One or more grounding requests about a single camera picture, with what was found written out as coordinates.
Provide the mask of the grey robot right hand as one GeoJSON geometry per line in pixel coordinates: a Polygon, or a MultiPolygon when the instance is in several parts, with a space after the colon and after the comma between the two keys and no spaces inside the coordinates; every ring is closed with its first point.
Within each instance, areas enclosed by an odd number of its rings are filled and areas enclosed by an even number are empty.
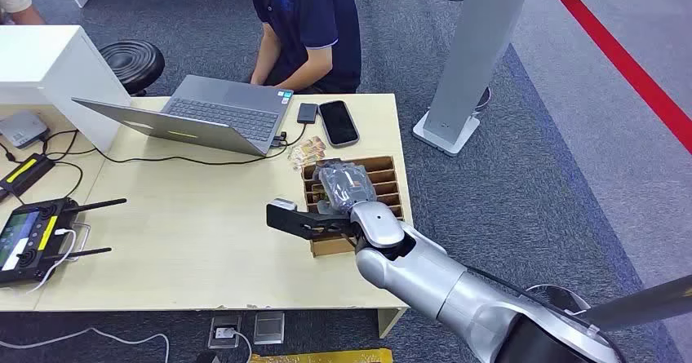
{"type": "Polygon", "coordinates": [[[326,200],[317,202],[318,212],[324,215],[347,214],[357,203],[375,201],[375,187],[366,168],[354,162],[329,159],[316,164],[313,179],[318,180],[326,200]]]}

